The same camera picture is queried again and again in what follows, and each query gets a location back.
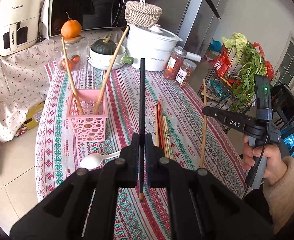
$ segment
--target metal screw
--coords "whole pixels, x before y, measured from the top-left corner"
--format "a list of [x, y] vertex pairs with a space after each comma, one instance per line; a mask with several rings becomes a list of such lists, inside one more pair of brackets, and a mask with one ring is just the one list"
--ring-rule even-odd
[[166, 157], [161, 157], [161, 158], [159, 159], [159, 161], [160, 161], [160, 163], [162, 163], [162, 164], [167, 164], [167, 163], [169, 163], [169, 159], [166, 158]]
[[79, 176], [83, 176], [88, 172], [88, 170], [86, 168], [79, 168], [78, 170], [76, 170], [76, 174]]
[[125, 163], [125, 159], [124, 158], [118, 158], [115, 160], [115, 163], [118, 165], [124, 164]]
[[207, 175], [207, 170], [206, 169], [203, 169], [203, 168], [200, 168], [197, 173], [200, 175], [200, 176], [206, 176]]

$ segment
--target pot lid knob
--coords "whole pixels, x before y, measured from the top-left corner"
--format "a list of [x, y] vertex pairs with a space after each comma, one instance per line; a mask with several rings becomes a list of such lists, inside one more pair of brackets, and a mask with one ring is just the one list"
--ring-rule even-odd
[[162, 33], [163, 31], [160, 29], [161, 26], [159, 24], [154, 24], [151, 27], [148, 27], [148, 29], [152, 32], [152, 33]]

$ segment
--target microwave oven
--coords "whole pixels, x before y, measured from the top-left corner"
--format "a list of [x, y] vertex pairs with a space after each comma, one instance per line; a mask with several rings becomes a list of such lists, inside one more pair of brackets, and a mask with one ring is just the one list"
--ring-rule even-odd
[[68, 20], [68, 15], [81, 24], [82, 30], [126, 27], [127, 1], [129, 0], [49, 0], [49, 36], [61, 34], [60, 30]]

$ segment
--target glass jar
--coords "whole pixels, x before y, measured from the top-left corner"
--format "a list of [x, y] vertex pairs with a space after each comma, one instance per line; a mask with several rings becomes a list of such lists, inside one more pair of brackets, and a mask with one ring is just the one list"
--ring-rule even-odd
[[[60, 59], [58, 60], [58, 67], [60, 69], [66, 70], [65, 57], [63, 52], [63, 45], [58, 41], [58, 50], [61, 52]], [[65, 48], [67, 53], [67, 58], [69, 62], [69, 68], [71, 71], [79, 70], [86, 66], [87, 55], [88, 55], [88, 41], [86, 38], [82, 38], [78, 35], [75, 38], [66, 39], [65, 38]]]
[[178, 71], [183, 65], [184, 58], [187, 55], [187, 51], [181, 46], [174, 48], [174, 52], [171, 54], [170, 59], [167, 63], [167, 67], [164, 71], [164, 77], [168, 80], [174, 80], [177, 76]]
[[194, 72], [196, 64], [189, 59], [183, 61], [183, 66], [177, 73], [174, 83], [180, 87], [187, 85], [188, 80], [190, 79], [191, 74]]

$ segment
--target beige fleece sleeve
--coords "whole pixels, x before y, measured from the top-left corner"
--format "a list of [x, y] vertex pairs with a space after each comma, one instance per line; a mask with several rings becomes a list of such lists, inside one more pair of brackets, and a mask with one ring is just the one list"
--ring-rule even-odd
[[274, 234], [294, 213], [294, 158], [284, 157], [283, 162], [287, 165], [285, 175], [275, 185], [271, 186], [266, 180], [263, 186], [263, 193], [274, 222]]

